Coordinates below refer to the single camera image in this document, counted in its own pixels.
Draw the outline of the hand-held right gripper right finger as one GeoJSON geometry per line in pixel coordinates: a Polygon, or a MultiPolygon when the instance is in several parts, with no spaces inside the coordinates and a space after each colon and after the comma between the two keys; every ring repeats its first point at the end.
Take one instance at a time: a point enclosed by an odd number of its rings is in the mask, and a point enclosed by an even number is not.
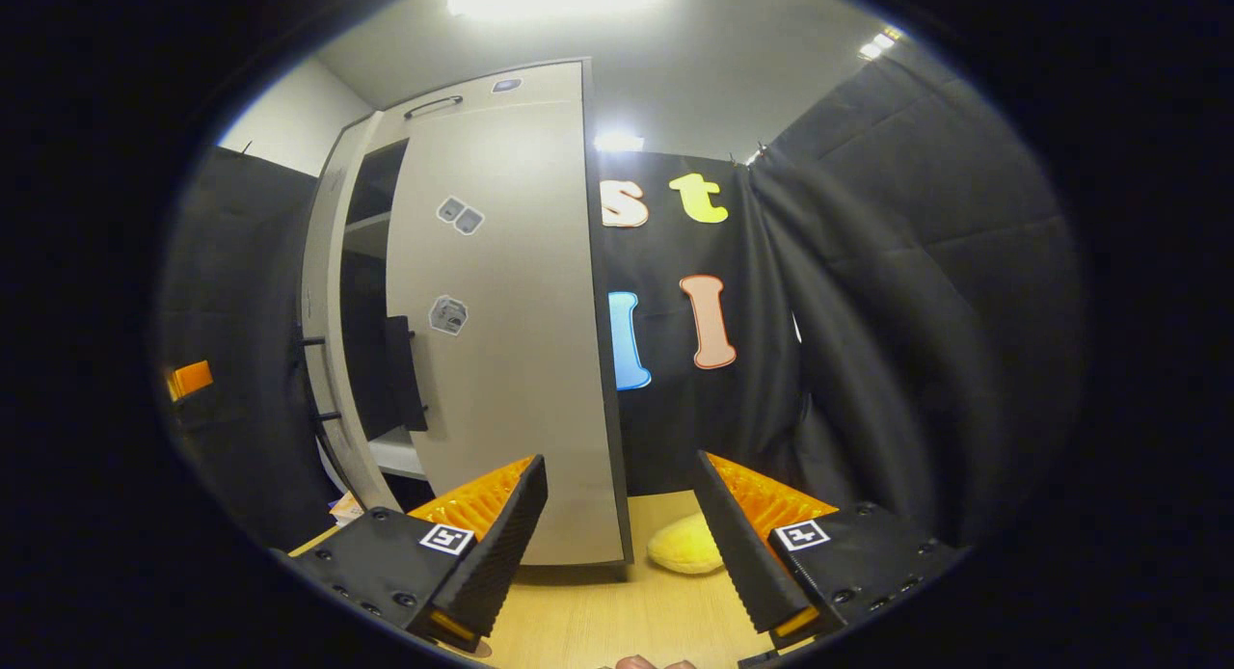
{"type": "Polygon", "coordinates": [[[775,643],[866,625],[965,555],[879,505],[837,507],[710,452],[692,489],[754,630],[775,643]]]}

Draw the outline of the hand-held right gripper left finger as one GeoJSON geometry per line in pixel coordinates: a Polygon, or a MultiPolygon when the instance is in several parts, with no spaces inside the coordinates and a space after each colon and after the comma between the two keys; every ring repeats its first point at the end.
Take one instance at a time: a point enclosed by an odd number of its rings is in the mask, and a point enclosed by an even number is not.
{"type": "Polygon", "coordinates": [[[549,494],[544,457],[528,455],[408,513],[366,509],[281,563],[380,625],[474,652],[494,633],[549,494]]]}

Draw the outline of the white cabinet door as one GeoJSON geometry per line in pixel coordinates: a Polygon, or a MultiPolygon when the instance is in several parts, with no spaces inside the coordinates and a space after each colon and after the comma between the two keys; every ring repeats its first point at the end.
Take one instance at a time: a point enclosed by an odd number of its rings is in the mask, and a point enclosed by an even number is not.
{"type": "Polygon", "coordinates": [[[462,102],[404,125],[385,299],[416,334],[429,484],[540,454],[550,494],[522,563],[621,562],[582,107],[462,102]]]}
{"type": "Polygon", "coordinates": [[[389,397],[383,260],[347,249],[350,207],[365,156],[387,114],[374,111],[346,125],[325,160],[308,209],[297,314],[305,336],[327,343],[341,418],[318,430],[326,460],[347,492],[369,509],[399,510],[373,454],[373,438],[399,427],[389,397]]]}

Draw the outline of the white cabinet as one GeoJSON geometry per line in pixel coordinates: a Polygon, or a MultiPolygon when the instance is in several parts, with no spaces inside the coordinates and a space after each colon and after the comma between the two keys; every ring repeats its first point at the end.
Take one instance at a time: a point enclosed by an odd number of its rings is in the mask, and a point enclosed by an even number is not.
{"type": "MultiPolygon", "coordinates": [[[[619,506],[622,510],[623,530],[627,536],[627,553],[621,562],[605,565],[627,565],[633,558],[631,546],[631,516],[627,505],[627,486],[623,475],[623,453],[621,446],[621,432],[618,420],[618,402],[615,383],[615,357],[611,342],[611,323],[608,317],[607,295],[605,295],[603,281],[603,257],[598,249],[600,230],[603,220],[600,216],[598,194],[598,158],[592,147],[592,120],[590,114],[590,94],[592,90],[591,65],[586,58],[568,60],[552,60],[536,65],[513,67],[507,70],[490,73],[487,77],[475,77],[475,79],[454,81],[454,84],[436,88],[413,98],[407,98],[397,105],[378,110],[385,112],[387,118],[378,130],[373,149],[365,156],[362,165],[362,185],[358,186],[350,207],[350,226],[347,230],[347,244],[355,235],[366,228],[383,228],[385,231],[385,254],[383,264],[385,268],[384,302],[387,314],[387,235],[389,217],[392,212],[392,200],[395,200],[396,181],[407,146],[407,130],[404,125],[404,112],[407,107],[428,102],[432,99],[462,94],[464,102],[471,102],[476,107],[507,107],[515,105],[529,105],[529,102],[558,101],[558,99],[571,99],[580,102],[582,107],[582,147],[586,151],[586,180],[589,186],[589,211],[591,221],[591,248],[592,248],[592,273],[595,276],[595,290],[598,294],[598,325],[601,330],[601,358],[603,358],[603,370],[611,379],[612,397],[608,400],[612,441],[612,465],[615,467],[615,483],[619,494],[619,506]]],[[[413,446],[415,454],[420,455],[415,447],[415,436],[423,432],[408,432],[402,426],[396,430],[400,438],[408,441],[413,446]]],[[[420,474],[426,476],[424,468],[420,464],[420,474]]]]}

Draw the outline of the yellow plush toy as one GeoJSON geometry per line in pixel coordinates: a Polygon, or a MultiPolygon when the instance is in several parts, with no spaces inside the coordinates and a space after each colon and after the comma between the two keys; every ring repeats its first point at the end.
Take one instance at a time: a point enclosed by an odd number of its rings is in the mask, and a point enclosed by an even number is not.
{"type": "Polygon", "coordinates": [[[724,565],[701,512],[665,525],[649,538],[645,551],[654,564],[679,575],[710,575],[724,565]]]}

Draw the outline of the black backdrop cloth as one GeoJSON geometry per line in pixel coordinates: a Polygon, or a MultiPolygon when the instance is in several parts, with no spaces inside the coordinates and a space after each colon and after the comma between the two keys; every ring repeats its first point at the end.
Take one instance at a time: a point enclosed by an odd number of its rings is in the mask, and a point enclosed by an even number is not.
{"type": "Polygon", "coordinates": [[[155,306],[158,365],[206,362],[173,441],[262,548],[331,527],[297,317],[313,177],[211,147],[179,199],[155,306]]]}
{"type": "Polygon", "coordinates": [[[1088,360],[1083,263],[1034,152],[903,38],[790,123],[752,190],[805,389],[775,474],[948,546],[1000,530],[1061,453],[1088,360]]]}
{"type": "Polygon", "coordinates": [[[598,178],[631,495],[681,492],[700,451],[786,479],[805,415],[798,338],[747,169],[601,152],[598,178]]]}

